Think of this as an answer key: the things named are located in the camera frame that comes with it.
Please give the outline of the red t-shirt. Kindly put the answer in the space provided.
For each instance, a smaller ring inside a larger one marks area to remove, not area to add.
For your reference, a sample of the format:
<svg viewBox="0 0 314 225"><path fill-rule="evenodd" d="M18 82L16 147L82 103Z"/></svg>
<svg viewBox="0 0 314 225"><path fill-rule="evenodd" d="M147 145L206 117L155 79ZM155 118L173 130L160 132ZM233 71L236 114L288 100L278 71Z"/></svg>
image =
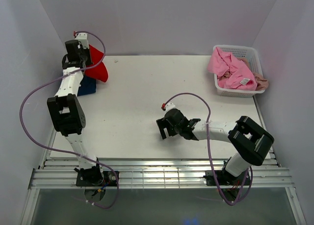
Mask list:
<svg viewBox="0 0 314 225"><path fill-rule="evenodd" d="M108 71L103 62L104 53L99 51L97 48L89 45L90 55L93 65L99 63L95 68L85 70L85 75L89 78L93 78L95 80L106 83L108 80Z"/></svg>

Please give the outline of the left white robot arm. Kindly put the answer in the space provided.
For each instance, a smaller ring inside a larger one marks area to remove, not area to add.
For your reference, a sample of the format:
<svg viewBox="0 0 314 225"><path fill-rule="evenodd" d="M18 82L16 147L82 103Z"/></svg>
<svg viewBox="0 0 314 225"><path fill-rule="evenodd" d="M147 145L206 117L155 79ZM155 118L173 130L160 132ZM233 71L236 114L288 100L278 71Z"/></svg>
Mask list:
<svg viewBox="0 0 314 225"><path fill-rule="evenodd" d="M91 64L87 41L73 39L65 42L67 54L62 59L65 76L54 97L47 99L47 106L54 129L60 132L76 153L79 167L75 171L84 182L99 185L103 181L97 157L88 152L83 140L86 118L78 100L78 92L87 64Z"/></svg>

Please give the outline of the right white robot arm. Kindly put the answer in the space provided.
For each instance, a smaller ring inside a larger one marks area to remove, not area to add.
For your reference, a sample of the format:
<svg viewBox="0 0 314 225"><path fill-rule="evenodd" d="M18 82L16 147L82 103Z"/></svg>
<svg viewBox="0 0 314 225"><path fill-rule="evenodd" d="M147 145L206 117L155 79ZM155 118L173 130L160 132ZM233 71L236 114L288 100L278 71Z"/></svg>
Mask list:
<svg viewBox="0 0 314 225"><path fill-rule="evenodd" d="M180 135L186 140L213 140L231 143L236 154L224 162L221 170L207 173L207 181L231 185L242 181L250 166L261 166L274 143L273 136L248 116L236 122L206 122L199 118L187 119L173 108L163 118L156 120L162 139Z"/></svg>

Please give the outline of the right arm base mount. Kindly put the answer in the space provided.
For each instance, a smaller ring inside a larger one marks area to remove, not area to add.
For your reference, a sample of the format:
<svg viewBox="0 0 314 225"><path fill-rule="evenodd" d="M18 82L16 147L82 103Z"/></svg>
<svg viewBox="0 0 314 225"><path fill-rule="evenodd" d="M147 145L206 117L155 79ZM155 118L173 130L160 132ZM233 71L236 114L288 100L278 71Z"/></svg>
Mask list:
<svg viewBox="0 0 314 225"><path fill-rule="evenodd" d="M234 201L236 199L243 181L244 186L249 186L250 184L249 175L245 176L245 172L242 172L238 177L233 177L232 175L228 176L227 172L222 172L222 170L216 170L215 174L219 186L226 186L226 188L222 188L221 190L224 193L226 199L229 201Z"/></svg>

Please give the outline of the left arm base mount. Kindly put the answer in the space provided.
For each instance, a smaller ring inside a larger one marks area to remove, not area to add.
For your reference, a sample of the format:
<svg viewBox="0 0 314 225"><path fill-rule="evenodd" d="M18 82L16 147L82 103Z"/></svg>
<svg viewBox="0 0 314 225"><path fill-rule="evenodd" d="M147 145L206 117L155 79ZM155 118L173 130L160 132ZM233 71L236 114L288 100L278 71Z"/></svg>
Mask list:
<svg viewBox="0 0 314 225"><path fill-rule="evenodd" d="M84 188L86 200L99 202L105 197L107 188L117 186L119 171L115 173L99 169L78 170L75 185Z"/></svg>

